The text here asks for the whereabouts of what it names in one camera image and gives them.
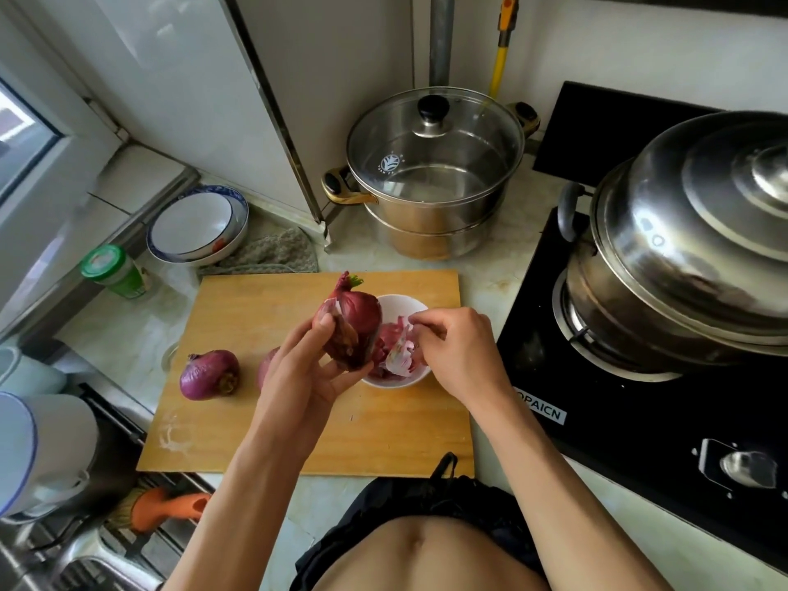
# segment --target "wooden cutting board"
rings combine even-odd
[[[358,290],[404,294],[428,307],[459,307],[454,270],[360,273]],[[172,359],[158,410],[140,457],[142,471],[222,473],[251,422],[259,396],[260,359],[291,328],[311,317],[338,273],[212,276],[202,280]],[[186,400],[178,379],[186,357],[231,350],[241,362],[234,396]],[[474,476],[470,417],[430,374],[418,384],[380,389],[363,382],[334,405],[303,474],[429,476],[448,451],[456,474]]]

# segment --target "gas stove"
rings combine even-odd
[[[498,340],[511,383],[564,455],[788,571],[786,359],[641,369],[572,306],[571,248],[554,209]]]

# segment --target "drawstring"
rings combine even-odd
[[[451,475],[449,475],[449,477],[453,479],[454,469],[457,467],[457,456],[454,452],[446,452],[446,454],[444,454],[444,457],[440,459],[438,466],[435,467],[435,470],[429,476],[429,478],[431,480],[442,479],[446,474],[446,469],[448,468],[449,463],[451,463]]]

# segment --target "dish cloth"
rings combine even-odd
[[[213,266],[199,269],[202,276],[225,276],[241,273],[313,273],[318,258],[312,242],[299,228],[280,234],[267,234],[250,240]]]

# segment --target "countertop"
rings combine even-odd
[[[531,170],[526,156],[511,181],[492,237],[473,253],[452,261],[401,257],[374,240],[362,207],[346,208],[332,224],[335,242],[315,247],[321,271],[355,272],[454,268],[463,305],[490,317],[496,336],[536,248],[541,228],[556,205],[562,179]],[[250,237],[280,230],[259,215]],[[103,291],[77,314],[58,338],[151,412],[161,394],[163,362],[183,333],[199,285],[187,268],[165,266],[147,252],[139,263],[155,276],[151,293],[127,301]],[[478,478],[509,489],[487,438],[474,424]],[[632,536],[677,591],[788,591],[788,577],[704,531],[651,504],[592,470],[570,461],[602,504]],[[203,478],[217,487],[221,475]],[[370,481],[365,477],[302,476],[291,500],[262,589],[284,591],[292,564],[325,532]]]

